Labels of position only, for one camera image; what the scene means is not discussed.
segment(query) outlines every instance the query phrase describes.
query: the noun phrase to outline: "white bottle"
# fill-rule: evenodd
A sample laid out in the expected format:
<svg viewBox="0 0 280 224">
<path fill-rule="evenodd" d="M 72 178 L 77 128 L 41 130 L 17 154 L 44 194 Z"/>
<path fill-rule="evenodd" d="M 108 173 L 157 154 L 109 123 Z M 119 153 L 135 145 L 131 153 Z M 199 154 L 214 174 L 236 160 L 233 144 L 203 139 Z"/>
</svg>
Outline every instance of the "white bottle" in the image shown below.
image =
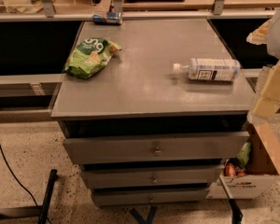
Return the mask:
<svg viewBox="0 0 280 224">
<path fill-rule="evenodd" d="M 174 64 L 174 74 L 185 73 L 192 80 L 233 81 L 238 77 L 240 69 L 240 63 L 233 59 L 192 58 L 189 65 Z"/>
</svg>

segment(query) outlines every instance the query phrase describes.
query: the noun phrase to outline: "terrazzo floor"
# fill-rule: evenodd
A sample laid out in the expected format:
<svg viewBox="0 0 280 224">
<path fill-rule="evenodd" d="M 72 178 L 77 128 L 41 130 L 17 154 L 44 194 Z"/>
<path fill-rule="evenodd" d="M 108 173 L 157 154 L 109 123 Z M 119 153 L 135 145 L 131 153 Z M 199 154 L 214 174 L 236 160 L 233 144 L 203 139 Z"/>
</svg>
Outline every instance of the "terrazzo floor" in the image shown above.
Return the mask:
<svg viewBox="0 0 280 224">
<path fill-rule="evenodd" d="M 270 120 L 280 141 L 280 114 Z M 15 175 L 41 204 L 49 172 L 58 170 L 49 208 L 52 224 L 118 223 L 137 224 L 130 211 L 147 219 L 150 206 L 98 208 L 63 148 L 63 133 L 49 112 L 0 113 L 0 140 Z M 280 179 L 257 199 L 238 200 L 244 224 L 280 224 Z M 7 169 L 0 153 L 0 208 L 34 205 Z M 154 224 L 230 224 L 231 210 L 227 200 L 205 200 L 192 203 L 158 204 Z M 0 224 L 32 224 L 37 217 L 0 220 Z"/>
</svg>

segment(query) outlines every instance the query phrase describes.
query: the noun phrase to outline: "gray drawer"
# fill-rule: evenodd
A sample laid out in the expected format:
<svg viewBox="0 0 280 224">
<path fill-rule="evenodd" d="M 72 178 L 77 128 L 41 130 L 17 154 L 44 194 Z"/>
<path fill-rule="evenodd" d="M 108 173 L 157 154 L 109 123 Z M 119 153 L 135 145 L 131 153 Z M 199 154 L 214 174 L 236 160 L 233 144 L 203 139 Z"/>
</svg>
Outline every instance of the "gray drawer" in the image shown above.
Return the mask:
<svg viewBox="0 0 280 224">
<path fill-rule="evenodd" d="M 235 157 L 248 132 L 65 139 L 73 164 Z"/>
<path fill-rule="evenodd" d="M 216 182 L 223 165 L 160 167 L 81 172 L 88 189 L 162 186 Z"/>
<path fill-rule="evenodd" d="M 125 204 L 179 203 L 200 201 L 206 198 L 208 189 L 163 189 L 148 191 L 126 191 L 94 193 L 93 202 L 98 206 Z"/>
</svg>

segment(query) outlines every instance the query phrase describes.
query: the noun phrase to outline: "black cable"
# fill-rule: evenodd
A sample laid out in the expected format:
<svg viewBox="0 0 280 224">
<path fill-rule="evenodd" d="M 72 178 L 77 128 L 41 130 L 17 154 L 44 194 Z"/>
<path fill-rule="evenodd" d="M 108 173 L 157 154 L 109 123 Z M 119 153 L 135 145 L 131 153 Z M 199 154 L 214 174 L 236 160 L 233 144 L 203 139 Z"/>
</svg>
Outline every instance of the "black cable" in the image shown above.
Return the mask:
<svg viewBox="0 0 280 224">
<path fill-rule="evenodd" d="M 18 182 L 18 184 L 30 195 L 30 197 L 32 198 L 32 200 L 33 200 L 34 203 L 35 203 L 35 206 L 36 206 L 37 208 L 39 208 L 39 210 L 41 210 L 40 206 L 37 204 L 37 202 L 36 202 L 36 200 L 35 200 L 34 195 L 30 192 L 30 190 L 28 190 L 28 188 L 26 188 L 26 187 L 20 182 L 20 180 L 15 176 L 15 174 L 14 174 L 13 171 L 12 171 L 12 169 L 10 168 L 10 166 L 9 166 L 9 164 L 8 164 L 8 161 L 7 161 L 7 158 L 6 158 L 6 156 L 5 156 L 5 154 L 4 154 L 4 151 L 3 151 L 3 149 L 2 149 L 1 142 L 0 142 L 0 151 L 1 151 L 1 154 L 2 154 L 2 157 L 3 157 L 4 161 L 5 161 L 5 163 L 6 163 L 6 165 L 7 165 L 7 168 L 8 168 L 8 170 L 10 171 L 10 173 L 12 174 L 12 176 L 16 179 L 16 181 Z"/>
</svg>

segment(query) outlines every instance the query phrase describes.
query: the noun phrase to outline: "green chip bag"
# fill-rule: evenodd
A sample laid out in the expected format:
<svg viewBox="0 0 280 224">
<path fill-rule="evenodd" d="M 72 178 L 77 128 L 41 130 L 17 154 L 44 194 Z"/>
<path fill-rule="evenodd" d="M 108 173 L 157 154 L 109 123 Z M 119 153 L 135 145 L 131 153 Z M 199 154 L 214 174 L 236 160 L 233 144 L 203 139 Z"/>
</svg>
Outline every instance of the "green chip bag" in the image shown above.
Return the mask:
<svg viewBox="0 0 280 224">
<path fill-rule="evenodd" d="M 248 164 L 251 149 L 252 149 L 252 142 L 247 141 L 247 142 L 245 142 L 242 149 L 238 153 L 237 160 L 238 160 L 238 162 L 240 162 L 242 167 L 245 167 Z"/>
<path fill-rule="evenodd" d="M 102 70 L 121 46 L 102 38 L 90 37 L 73 50 L 65 64 L 65 72 L 79 78 L 89 78 Z"/>
</svg>

